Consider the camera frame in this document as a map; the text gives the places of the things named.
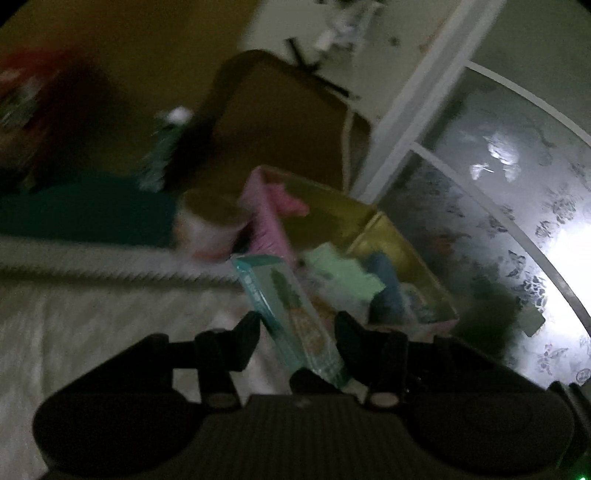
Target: white cable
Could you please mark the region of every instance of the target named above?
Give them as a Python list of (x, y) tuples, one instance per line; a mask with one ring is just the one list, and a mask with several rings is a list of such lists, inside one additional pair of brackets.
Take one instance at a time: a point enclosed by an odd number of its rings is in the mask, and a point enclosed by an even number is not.
[(345, 122), (340, 136), (340, 147), (342, 156), (342, 171), (343, 171), (343, 193), (349, 193), (351, 184), (351, 130), (353, 128), (353, 121), (355, 120), (355, 111), (353, 109), (353, 101), (356, 99), (355, 91), (357, 90), (357, 83), (359, 81), (358, 70), (359, 64), (357, 58), (365, 46), (365, 35), (369, 28), (371, 19), (374, 13), (382, 8), (382, 4), (372, 1), (366, 7), (365, 12), (361, 16), (358, 24), (358, 36), (355, 46), (351, 54), (351, 81), (349, 85), (349, 97), (347, 98), (347, 113), (345, 114)]

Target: mint green package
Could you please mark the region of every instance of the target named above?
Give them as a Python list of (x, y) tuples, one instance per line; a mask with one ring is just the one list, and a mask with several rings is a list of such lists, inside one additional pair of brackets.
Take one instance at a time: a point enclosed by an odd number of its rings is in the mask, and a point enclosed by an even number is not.
[(289, 265), (270, 255), (235, 257), (232, 264), (289, 372), (308, 368), (344, 386), (350, 377), (343, 359)]

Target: brown chair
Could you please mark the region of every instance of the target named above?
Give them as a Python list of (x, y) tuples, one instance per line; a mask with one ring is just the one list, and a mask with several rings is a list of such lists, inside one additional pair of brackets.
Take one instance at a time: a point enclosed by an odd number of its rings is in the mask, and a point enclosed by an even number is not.
[[(166, 174), (167, 188), (201, 187), (237, 197), (253, 168), (267, 164), (342, 188), (346, 104), (312, 73), (252, 50), (228, 60), (191, 121)], [(355, 115), (353, 178), (370, 125)]]

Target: green item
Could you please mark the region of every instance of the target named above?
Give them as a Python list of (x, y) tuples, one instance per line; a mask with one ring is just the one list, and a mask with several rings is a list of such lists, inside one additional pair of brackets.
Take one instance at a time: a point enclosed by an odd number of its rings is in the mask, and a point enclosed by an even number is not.
[(304, 253), (306, 264), (318, 275), (337, 282), (352, 297), (370, 302), (386, 285), (366, 273), (357, 260), (342, 258), (331, 243)]
[(175, 212), (167, 194), (142, 192), (134, 179), (97, 174), (0, 198), (0, 234), (168, 247)]
[(349, 376), (343, 359), (289, 265), (270, 255), (235, 257), (232, 263), (289, 372), (308, 368), (344, 386)]
[(178, 106), (169, 112), (156, 116), (156, 142), (146, 157), (147, 166), (139, 175), (138, 187), (146, 192), (160, 192), (164, 188), (164, 177), (168, 164), (173, 159), (178, 142), (187, 130), (193, 112)]

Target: blue item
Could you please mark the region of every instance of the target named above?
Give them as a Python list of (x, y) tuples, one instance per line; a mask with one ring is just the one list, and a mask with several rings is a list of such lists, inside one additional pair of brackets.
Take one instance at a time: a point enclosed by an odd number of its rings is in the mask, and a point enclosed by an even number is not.
[(386, 288), (378, 293), (369, 307), (370, 323), (401, 323), (404, 315), (400, 281), (396, 268), (386, 254), (374, 252), (365, 261), (368, 273), (377, 276)]

